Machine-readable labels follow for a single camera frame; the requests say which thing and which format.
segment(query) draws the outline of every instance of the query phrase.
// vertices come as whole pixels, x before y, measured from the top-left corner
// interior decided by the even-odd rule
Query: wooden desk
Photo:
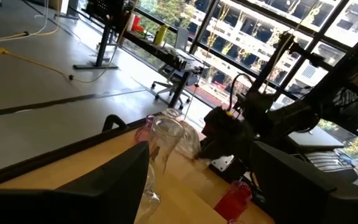
[[[125,133],[16,177],[0,184],[0,189],[56,189],[130,148],[134,144],[134,133]],[[162,204],[150,218],[150,223],[225,223],[212,207],[228,186],[209,169],[196,169],[191,161],[173,152],[168,160],[164,181],[155,186],[156,192],[161,195]],[[246,224],[273,223],[254,204],[250,204],[240,220]]]

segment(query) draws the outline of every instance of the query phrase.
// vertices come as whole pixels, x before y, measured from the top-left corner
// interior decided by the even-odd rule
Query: computer monitor
[[[358,43],[306,96],[321,117],[350,131],[358,129]]]

